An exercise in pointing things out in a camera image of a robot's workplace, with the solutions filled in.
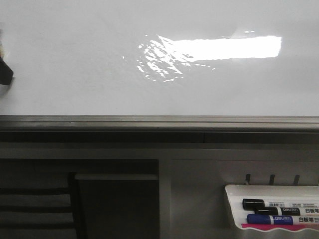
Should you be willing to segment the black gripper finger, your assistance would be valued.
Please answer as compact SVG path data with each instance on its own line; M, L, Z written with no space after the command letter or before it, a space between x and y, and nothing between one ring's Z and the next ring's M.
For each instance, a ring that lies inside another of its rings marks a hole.
M10 85L13 79L13 70L0 58L0 84Z

